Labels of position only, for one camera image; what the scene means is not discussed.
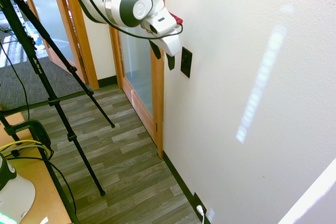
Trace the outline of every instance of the door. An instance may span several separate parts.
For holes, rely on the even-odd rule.
[[[80,62],[80,51],[70,19],[67,1],[27,0],[27,2],[68,62],[77,68],[77,75],[84,83],[87,83],[85,69]],[[44,40],[43,42],[49,59],[67,71],[56,53]]]
[[[139,27],[123,29],[142,35]],[[112,27],[110,33],[119,87],[132,103],[162,158],[164,57],[157,60],[148,40],[131,37]]]

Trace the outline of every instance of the tripod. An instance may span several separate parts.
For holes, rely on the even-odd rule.
[[[76,74],[77,69],[70,65],[70,63],[67,61],[65,56],[61,53],[61,51],[58,49],[56,44],[51,39],[50,35],[47,33],[45,28],[42,26],[40,21],[35,17],[33,12],[29,9],[29,7],[26,5],[26,3],[23,0],[14,0],[14,2],[18,5],[18,7],[21,9],[21,11],[26,15],[26,17],[30,20],[30,22],[35,26],[37,31],[40,33],[40,35],[48,42],[50,47],[55,51],[59,59],[63,62],[63,64],[66,66],[68,71],[74,76],[74,78],[77,80],[77,82],[81,85],[81,87],[84,89],[86,94],[91,98],[91,100],[94,102],[94,104],[97,106],[97,108],[100,110],[100,112],[103,114],[103,116],[106,118],[106,120],[110,123],[111,127],[114,128],[114,124],[111,122],[109,117],[106,115],[104,110],[101,108],[101,106],[97,103],[95,98],[93,97],[93,91],[89,90],[85,84],[81,81],[79,76]],[[78,143],[77,136],[75,135],[74,131],[72,130],[69,121],[67,120],[64,111],[62,110],[62,107],[59,104],[59,99],[56,97],[35,53],[35,47],[34,47],[34,41],[31,37],[29,37],[23,26],[21,25],[21,22],[19,18],[16,15],[16,12],[11,4],[10,0],[0,0],[0,7],[5,15],[5,17],[8,20],[8,23],[10,24],[13,32],[15,33],[17,40],[21,43],[23,49],[25,50],[27,54],[27,58],[29,59],[31,66],[33,67],[36,74],[38,74],[40,80],[42,81],[43,86],[45,87],[49,98],[48,103],[50,106],[55,106],[65,128],[67,129],[67,138],[71,142],[73,141],[81,158],[83,159],[88,171],[90,172],[90,175],[92,176],[96,186],[98,187],[98,190],[100,192],[100,195],[105,195],[105,191],[102,189],[102,187],[99,184],[99,181],[94,174],[89,161],[87,160],[82,148],[80,147],[80,144]],[[0,116],[0,121],[5,125],[5,128],[7,128],[7,133],[13,137],[14,140],[18,140],[17,135],[15,134],[15,131],[10,130],[11,125],[5,120],[3,116]]]

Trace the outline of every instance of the white cable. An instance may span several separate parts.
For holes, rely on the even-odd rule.
[[[204,224],[204,219],[205,219],[205,214],[204,214],[204,211],[203,211],[203,207],[201,205],[198,205],[196,207],[197,211],[199,212],[199,214],[203,217],[203,221],[202,221],[202,224]]]

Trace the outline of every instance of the black wall plate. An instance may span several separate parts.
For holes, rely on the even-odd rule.
[[[193,58],[193,53],[190,52],[185,47],[182,47],[182,61],[181,61],[181,71],[190,78],[191,60]]]
[[[194,199],[196,201],[196,206],[201,205],[202,208],[203,208],[204,214],[206,214],[206,208],[203,205],[203,203],[202,203],[201,199],[199,198],[199,196],[197,195],[197,193],[194,193]]]

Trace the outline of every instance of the wood laminate floor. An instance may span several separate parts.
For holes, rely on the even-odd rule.
[[[200,223],[156,146],[117,85],[95,91],[94,97],[115,124],[112,128],[87,95],[61,102],[101,186],[100,196],[54,107],[32,109],[48,132],[55,154],[51,161],[65,175],[81,223]],[[60,182],[67,193],[65,183]]]

